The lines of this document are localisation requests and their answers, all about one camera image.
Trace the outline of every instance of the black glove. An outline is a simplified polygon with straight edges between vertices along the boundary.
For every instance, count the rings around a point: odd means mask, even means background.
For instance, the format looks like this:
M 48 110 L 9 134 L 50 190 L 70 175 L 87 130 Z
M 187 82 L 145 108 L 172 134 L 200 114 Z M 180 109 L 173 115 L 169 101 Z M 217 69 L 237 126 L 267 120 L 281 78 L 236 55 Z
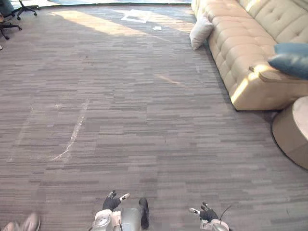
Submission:
M 103 203 L 103 210 L 104 209 L 110 209 L 113 211 L 115 208 L 121 204 L 120 198 L 114 198 L 116 196 L 116 191 L 111 191 L 108 196 L 106 197 L 104 203 Z
M 213 219 L 219 219 L 219 217 L 217 216 L 216 212 L 207 207 L 207 205 L 203 202 L 204 206 L 201 206 L 201 208 L 203 209 L 203 211 L 200 212 L 200 220 L 207 220 L 208 222 L 211 222 Z

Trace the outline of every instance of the beige leather sofa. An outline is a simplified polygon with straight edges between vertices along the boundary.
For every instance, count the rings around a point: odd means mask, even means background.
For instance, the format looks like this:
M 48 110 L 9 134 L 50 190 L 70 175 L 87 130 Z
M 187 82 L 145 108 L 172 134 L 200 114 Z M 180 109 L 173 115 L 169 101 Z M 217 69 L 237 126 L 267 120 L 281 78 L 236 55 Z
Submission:
M 192 0 L 192 9 L 215 25 L 209 47 L 237 110 L 283 109 L 308 95 L 308 80 L 267 62 L 277 43 L 308 43 L 307 0 Z

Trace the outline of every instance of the shoe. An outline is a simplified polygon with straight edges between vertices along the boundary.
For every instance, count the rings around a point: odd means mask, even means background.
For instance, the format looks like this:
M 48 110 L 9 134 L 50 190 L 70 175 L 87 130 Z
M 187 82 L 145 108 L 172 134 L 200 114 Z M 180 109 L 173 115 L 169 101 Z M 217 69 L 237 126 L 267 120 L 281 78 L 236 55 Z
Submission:
M 16 222 L 8 223 L 2 231 L 19 231 L 19 226 Z
M 142 208 L 141 227 L 147 229 L 150 225 L 149 220 L 149 205 L 145 197 L 140 198 L 139 206 Z
M 40 226 L 40 216 L 36 213 L 30 214 L 20 227 L 20 231 L 38 231 Z

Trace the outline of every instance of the sofa armrest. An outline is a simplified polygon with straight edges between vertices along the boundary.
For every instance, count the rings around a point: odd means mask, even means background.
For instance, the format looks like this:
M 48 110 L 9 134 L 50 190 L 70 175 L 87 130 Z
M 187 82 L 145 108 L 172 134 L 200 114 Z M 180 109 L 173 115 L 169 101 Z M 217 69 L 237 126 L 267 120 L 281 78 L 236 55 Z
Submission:
M 267 62 L 252 65 L 249 67 L 249 70 L 256 73 L 264 82 L 308 84 L 308 80 L 283 73 L 280 70 L 270 66 Z

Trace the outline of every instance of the foot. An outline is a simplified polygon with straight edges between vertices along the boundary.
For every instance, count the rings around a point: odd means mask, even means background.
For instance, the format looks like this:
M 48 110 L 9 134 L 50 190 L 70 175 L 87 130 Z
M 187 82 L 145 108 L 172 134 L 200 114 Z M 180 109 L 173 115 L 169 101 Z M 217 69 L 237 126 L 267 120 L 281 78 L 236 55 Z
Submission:
M 139 206 L 142 208 L 141 227 L 147 229 L 150 225 L 149 220 L 149 205 L 145 197 L 140 198 Z
M 20 227 L 21 231 L 38 231 L 40 226 L 40 216 L 36 213 L 32 213 L 24 221 Z

